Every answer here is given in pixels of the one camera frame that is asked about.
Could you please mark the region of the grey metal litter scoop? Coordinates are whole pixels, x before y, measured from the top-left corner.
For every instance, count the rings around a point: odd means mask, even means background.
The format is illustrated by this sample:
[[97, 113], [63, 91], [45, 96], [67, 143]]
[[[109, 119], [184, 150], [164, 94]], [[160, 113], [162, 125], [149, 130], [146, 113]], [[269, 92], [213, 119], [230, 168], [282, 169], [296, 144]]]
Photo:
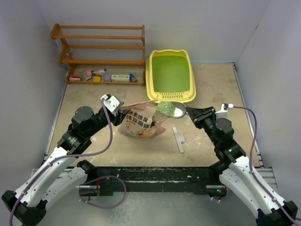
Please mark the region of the grey metal litter scoop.
[[175, 113], [173, 117], [170, 118], [181, 118], [186, 114], [186, 105], [181, 102], [172, 102], [175, 104]]

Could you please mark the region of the pink cat litter bag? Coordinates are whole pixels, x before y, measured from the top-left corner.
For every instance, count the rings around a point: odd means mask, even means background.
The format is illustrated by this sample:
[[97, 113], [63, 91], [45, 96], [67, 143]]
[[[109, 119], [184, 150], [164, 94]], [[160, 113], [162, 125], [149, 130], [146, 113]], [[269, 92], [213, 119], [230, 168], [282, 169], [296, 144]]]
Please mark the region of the pink cat litter bag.
[[153, 138], [166, 129], [162, 123], [167, 116], [157, 111], [154, 101], [139, 102], [123, 106], [122, 110], [128, 110], [123, 122], [118, 129], [120, 134], [128, 137]]

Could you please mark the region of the white bag sealing clip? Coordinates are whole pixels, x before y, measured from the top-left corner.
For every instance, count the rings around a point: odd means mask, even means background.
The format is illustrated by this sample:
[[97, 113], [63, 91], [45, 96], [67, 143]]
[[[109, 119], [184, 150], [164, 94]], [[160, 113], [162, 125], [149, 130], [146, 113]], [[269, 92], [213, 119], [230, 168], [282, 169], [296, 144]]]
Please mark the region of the white bag sealing clip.
[[176, 142], [177, 142], [179, 152], [184, 153], [184, 148], [182, 146], [182, 144], [185, 142], [184, 135], [179, 134], [176, 127], [173, 127], [173, 133], [174, 133], [174, 137], [175, 137]]

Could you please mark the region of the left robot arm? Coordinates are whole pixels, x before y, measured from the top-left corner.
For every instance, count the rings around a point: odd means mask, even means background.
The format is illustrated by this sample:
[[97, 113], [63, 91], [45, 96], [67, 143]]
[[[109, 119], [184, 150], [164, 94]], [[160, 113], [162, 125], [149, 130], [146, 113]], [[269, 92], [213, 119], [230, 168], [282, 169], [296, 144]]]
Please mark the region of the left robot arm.
[[98, 113], [88, 106], [77, 109], [67, 132], [35, 174], [15, 191], [7, 190], [2, 195], [1, 199], [10, 211], [9, 225], [16, 218], [23, 226], [36, 226], [70, 190], [83, 183], [93, 184], [97, 173], [88, 161], [81, 161], [62, 178], [59, 175], [77, 158], [87, 156], [84, 151], [91, 145], [94, 134], [106, 126], [120, 125], [127, 112], [106, 104]]

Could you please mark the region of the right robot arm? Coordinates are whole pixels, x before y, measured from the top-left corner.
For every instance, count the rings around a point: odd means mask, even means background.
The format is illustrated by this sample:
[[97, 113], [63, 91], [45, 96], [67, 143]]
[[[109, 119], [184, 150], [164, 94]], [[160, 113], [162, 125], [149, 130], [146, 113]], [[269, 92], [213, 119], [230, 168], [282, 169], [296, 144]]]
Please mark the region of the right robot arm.
[[219, 159], [211, 166], [210, 181], [227, 186], [252, 212], [258, 226], [296, 226], [296, 204], [286, 201], [264, 180], [233, 138], [234, 129], [228, 119], [233, 108], [232, 104], [223, 104], [220, 111], [214, 107], [186, 108], [195, 127], [208, 135]]

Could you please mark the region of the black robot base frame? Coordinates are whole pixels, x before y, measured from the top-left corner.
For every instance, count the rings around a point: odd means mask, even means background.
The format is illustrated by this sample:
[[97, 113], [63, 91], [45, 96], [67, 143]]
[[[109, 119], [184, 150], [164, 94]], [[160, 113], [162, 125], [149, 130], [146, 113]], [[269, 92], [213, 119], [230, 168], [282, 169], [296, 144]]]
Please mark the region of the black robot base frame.
[[87, 173], [86, 186], [99, 196], [123, 191], [193, 193], [222, 200], [231, 194], [210, 167], [96, 167], [87, 160], [77, 167]]

